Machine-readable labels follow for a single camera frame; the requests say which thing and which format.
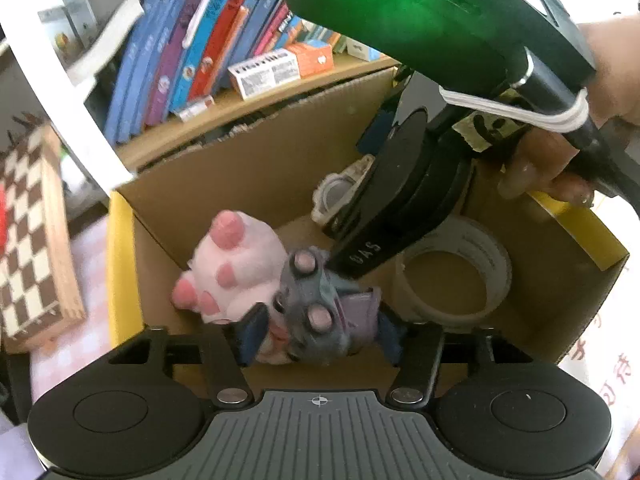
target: purple book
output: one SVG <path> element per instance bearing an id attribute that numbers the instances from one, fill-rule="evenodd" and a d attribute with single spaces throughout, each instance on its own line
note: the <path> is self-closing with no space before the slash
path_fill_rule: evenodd
<path id="1" fill-rule="evenodd" d="M 156 82 L 152 86 L 153 90 L 145 119 L 145 124 L 148 126 L 155 126 L 162 121 L 166 101 L 170 94 L 169 90 L 172 86 L 173 79 L 175 79 L 178 66 L 180 65 L 182 40 L 187 34 L 187 27 L 189 27 L 189 22 L 196 12 L 199 3 L 200 0 L 186 0 L 178 17 L 178 22 L 175 25 L 174 33 L 162 51 L 162 57 L 158 64 L 158 74 L 156 75 Z"/>

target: checkered pattern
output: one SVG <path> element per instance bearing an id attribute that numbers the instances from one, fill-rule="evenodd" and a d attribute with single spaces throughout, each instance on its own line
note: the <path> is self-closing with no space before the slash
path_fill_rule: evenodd
<path id="1" fill-rule="evenodd" d="M 50 346 L 31 352 L 33 402 L 111 350 L 106 287 L 107 219 L 71 240 L 86 320 L 64 331 Z"/>
<path id="2" fill-rule="evenodd" d="M 43 129 L 20 142 L 2 164 L 6 193 L 6 251 L 0 260 L 3 337 L 19 345 L 59 322 L 63 313 L 44 225 Z"/>

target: pink pig plush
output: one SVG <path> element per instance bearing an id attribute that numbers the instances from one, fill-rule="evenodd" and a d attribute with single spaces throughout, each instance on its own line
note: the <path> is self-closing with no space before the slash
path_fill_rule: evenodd
<path id="1" fill-rule="evenodd" d="M 269 307 L 270 330 L 257 360 L 290 362 L 284 319 L 272 306 L 287 253 L 264 222 L 241 212 L 220 212 L 174 286 L 177 308 L 199 312 L 206 323 L 238 321 L 255 303 Z"/>

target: chessboard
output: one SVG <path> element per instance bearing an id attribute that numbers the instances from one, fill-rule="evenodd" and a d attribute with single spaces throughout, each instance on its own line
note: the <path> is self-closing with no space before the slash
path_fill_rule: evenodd
<path id="1" fill-rule="evenodd" d="M 66 228 L 61 145 L 45 124 L 0 163 L 6 249 L 0 259 L 2 344 L 31 351 L 84 318 Z"/>

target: white tape roll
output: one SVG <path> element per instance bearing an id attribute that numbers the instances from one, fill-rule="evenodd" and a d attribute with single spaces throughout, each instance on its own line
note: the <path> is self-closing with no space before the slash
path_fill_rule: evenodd
<path id="1" fill-rule="evenodd" d="M 420 254 L 443 251 L 457 254 L 473 265 L 484 279 L 486 305 L 473 314 L 450 314 L 425 303 L 414 292 L 404 270 Z M 459 216 L 448 217 L 437 229 L 396 257 L 394 304 L 403 312 L 421 312 L 424 320 L 459 327 L 478 323 L 494 311 L 511 287 L 511 261 L 507 251 L 479 223 Z"/>

